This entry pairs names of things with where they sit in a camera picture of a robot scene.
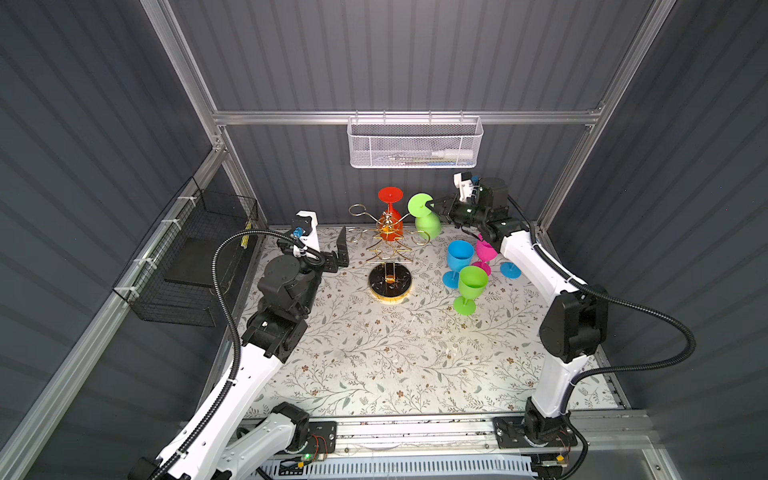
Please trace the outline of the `green wine glass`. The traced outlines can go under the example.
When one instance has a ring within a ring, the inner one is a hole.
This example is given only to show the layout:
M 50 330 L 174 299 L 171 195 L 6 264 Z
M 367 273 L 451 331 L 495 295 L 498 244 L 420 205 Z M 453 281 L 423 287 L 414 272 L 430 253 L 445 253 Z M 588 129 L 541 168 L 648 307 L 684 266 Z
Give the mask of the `green wine glass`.
M 438 215 L 427 207 L 432 200 L 433 197 L 427 193 L 417 193 L 408 202 L 408 213 L 415 218 L 417 232 L 426 241 L 436 239 L 442 232 Z
M 460 315 L 469 316 L 476 311 L 475 300 L 485 291 L 489 277 L 477 266 L 467 266 L 459 273 L 458 291 L 453 308 Z

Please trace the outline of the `blue wine glass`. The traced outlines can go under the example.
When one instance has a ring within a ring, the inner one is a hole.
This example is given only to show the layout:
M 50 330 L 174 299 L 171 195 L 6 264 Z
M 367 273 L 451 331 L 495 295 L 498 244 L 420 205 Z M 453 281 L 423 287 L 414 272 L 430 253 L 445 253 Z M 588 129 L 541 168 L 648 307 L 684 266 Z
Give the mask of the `blue wine glass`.
M 463 268 L 471 265 L 474 254 L 473 245 L 467 241 L 456 240 L 449 244 L 446 257 L 449 271 L 442 277 L 443 284 L 447 288 L 458 288 L 460 272 Z
M 508 279 L 517 279 L 522 276 L 521 269 L 512 262 L 503 262 L 500 265 L 500 272 Z

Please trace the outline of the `red wine glass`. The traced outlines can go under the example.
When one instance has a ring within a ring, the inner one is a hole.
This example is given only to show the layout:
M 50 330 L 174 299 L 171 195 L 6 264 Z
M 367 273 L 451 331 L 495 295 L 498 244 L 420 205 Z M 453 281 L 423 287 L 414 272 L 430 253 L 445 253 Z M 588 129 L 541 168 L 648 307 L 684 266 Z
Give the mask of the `red wine glass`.
M 397 187 L 385 187 L 378 193 L 380 201 L 386 204 L 378 220 L 380 237 L 387 242 L 395 242 L 403 235 L 402 215 L 395 209 L 395 204 L 403 199 L 403 191 Z

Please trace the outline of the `pink wine glass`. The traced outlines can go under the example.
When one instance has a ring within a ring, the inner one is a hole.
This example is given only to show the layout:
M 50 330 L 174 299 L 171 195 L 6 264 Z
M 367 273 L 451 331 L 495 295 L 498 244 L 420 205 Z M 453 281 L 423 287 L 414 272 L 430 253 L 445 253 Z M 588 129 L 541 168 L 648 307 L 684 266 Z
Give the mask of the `pink wine glass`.
M 490 243 L 480 237 L 475 245 L 475 253 L 478 260 L 473 263 L 473 266 L 482 269 L 488 276 L 491 276 L 490 262 L 498 256 L 498 252 Z

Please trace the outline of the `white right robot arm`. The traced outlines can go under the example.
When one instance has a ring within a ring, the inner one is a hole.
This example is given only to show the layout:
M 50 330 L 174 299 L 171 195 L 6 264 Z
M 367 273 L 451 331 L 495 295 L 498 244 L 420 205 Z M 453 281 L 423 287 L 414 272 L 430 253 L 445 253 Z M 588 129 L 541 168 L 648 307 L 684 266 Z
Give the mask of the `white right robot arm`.
M 575 285 L 580 279 L 542 247 L 504 180 L 464 172 L 453 182 L 457 192 L 429 201 L 429 210 L 458 228 L 476 229 L 495 252 L 521 270 L 547 308 L 538 324 L 543 366 L 516 428 L 531 445 L 545 446 L 572 429 L 568 402 L 577 376 L 606 338 L 607 302 L 580 290 Z

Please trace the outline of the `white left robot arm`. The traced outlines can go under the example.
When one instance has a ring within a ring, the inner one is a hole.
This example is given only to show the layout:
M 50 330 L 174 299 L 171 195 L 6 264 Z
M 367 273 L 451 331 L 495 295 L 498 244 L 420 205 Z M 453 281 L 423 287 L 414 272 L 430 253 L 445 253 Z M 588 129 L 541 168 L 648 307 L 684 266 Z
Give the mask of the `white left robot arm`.
M 326 273 L 349 264 L 346 234 L 337 248 L 322 252 L 308 215 L 285 233 L 267 231 L 282 253 L 265 267 L 257 287 L 259 308 L 240 332 L 227 320 L 233 358 L 180 433 L 154 458 L 141 458 L 131 479 L 246 479 L 271 457 L 300 452 L 309 435 L 309 414 L 283 402 L 240 439 L 242 419 L 264 387 L 286 364 L 307 330 L 317 291 Z

